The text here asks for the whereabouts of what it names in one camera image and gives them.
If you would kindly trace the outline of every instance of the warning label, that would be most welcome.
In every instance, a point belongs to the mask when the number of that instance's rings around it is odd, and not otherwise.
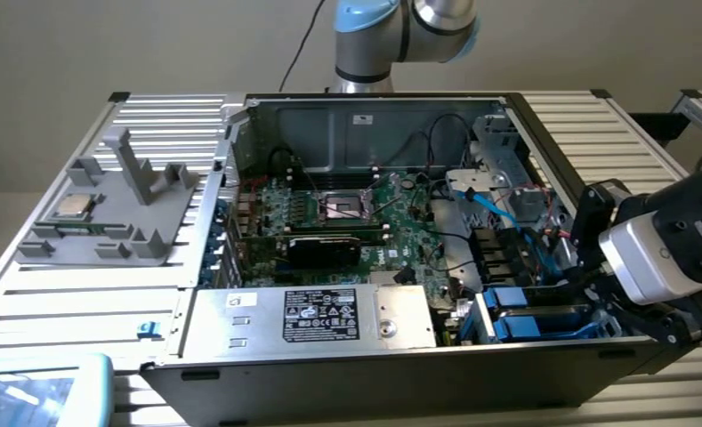
[[[287,342],[359,339],[355,289],[286,291],[284,327]]]

